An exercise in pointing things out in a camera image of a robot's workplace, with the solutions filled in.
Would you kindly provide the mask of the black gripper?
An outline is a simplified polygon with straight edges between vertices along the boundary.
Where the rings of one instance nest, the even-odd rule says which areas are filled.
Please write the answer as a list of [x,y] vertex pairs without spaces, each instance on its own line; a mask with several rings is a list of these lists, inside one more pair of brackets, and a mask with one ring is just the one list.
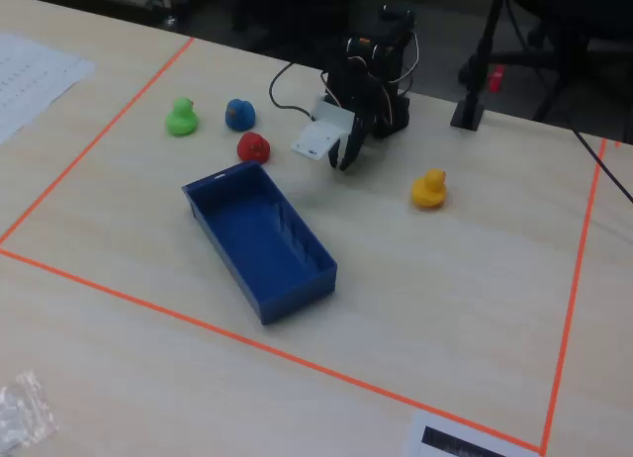
[[341,136],[328,151],[330,166],[346,170],[357,158],[367,135],[366,123],[378,127],[384,122],[380,97],[382,85],[371,74],[369,63],[360,55],[345,55],[329,61],[323,71],[324,101],[356,116],[351,133]]

